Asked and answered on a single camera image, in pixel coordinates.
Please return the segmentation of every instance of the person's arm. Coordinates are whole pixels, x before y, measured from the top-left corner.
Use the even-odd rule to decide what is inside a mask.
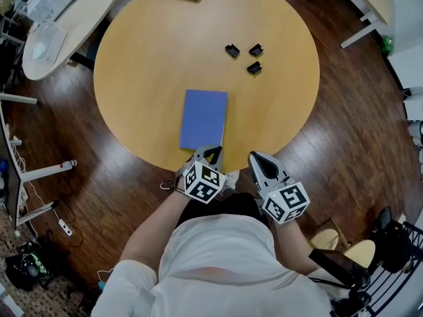
[[[157,271],[167,242],[189,201],[188,196],[179,192],[174,192],[166,198],[132,234],[120,256],[120,261],[138,261]]]
[[[286,268],[302,275],[309,275],[319,269],[319,266],[309,258],[313,249],[295,220],[276,225],[276,232],[282,253],[282,264]]]

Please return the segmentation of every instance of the hardwood floor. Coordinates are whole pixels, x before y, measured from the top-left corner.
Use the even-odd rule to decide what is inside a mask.
[[[111,15],[126,1],[119,0]],[[405,211],[415,221],[423,204],[418,152],[402,95],[375,40],[367,36],[340,48],[362,28],[343,0],[286,1],[309,27],[321,65],[313,112],[276,155],[311,198],[301,227],[311,235],[334,217],[348,240],[359,240],[386,205],[395,216]],[[26,81],[16,93],[39,99],[36,106],[3,103],[11,133],[24,141],[19,152],[27,169],[78,161],[69,172],[33,182],[44,201],[61,199],[58,215],[74,235],[65,235],[52,212],[32,220],[34,227],[38,234],[51,229],[58,248],[69,249],[74,270],[96,285],[96,271],[115,265],[131,233],[166,198],[159,184],[173,174],[121,146],[100,115],[88,69],[65,65],[51,78]],[[238,188],[253,191],[247,170]],[[29,208],[40,206],[32,188],[26,189]]]

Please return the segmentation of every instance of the blue notebook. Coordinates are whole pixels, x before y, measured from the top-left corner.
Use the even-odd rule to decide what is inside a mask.
[[[221,145],[227,107],[227,92],[187,90],[179,147],[198,149]]]

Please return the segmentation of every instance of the power strip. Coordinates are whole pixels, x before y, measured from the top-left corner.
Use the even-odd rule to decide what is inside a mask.
[[[66,235],[72,236],[72,230],[67,226],[63,219],[59,220],[59,226],[66,232]]]

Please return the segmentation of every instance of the person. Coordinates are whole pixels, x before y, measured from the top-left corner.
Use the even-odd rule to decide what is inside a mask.
[[[205,205],[173,192],[128,240],[91,316],[329,316],[341,289],[307,277],[336,280],[295,221],[276,227],[279,263],[267,224],[250,194]]]

